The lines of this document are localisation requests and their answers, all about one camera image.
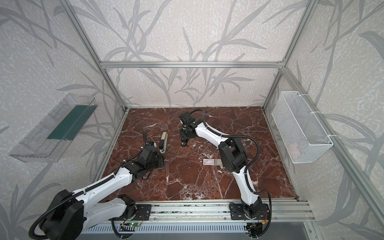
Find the white red staple box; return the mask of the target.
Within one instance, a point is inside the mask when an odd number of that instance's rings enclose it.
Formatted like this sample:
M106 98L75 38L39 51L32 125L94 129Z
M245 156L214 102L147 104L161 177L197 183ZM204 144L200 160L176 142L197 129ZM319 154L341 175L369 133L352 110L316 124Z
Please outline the white red staple box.
M204 166L222 166L222 160L220 159L203 159Z

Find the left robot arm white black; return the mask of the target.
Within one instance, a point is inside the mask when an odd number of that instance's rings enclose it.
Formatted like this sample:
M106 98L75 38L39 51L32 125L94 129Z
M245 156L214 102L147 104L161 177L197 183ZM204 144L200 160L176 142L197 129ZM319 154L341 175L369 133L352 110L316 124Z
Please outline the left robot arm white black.
M30 238L75 240L83 231L103 221L132 212L134 202L126 195L105 203L101 201L148 172L163 167L164 160L157 147L146 145L135 159L123 162L105 178L73 192L57 193L46 212L31 226Z

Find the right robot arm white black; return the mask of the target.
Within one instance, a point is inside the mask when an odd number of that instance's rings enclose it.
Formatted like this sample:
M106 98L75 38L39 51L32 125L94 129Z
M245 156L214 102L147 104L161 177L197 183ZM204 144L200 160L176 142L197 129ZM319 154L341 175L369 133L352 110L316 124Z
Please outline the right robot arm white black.
M241 193L245 215L249 219L255 219L263 202L260 197L261 192L257 192L252 184L249 168L260 155L260 145L249 136L224 134L208 125L204 117L195 119L192 113L185 112L180 115L182 146L185 147L190 139L200 137L217 147L222 165L235 177ZM251 140L257 146L256 156L250 163L241 138Z

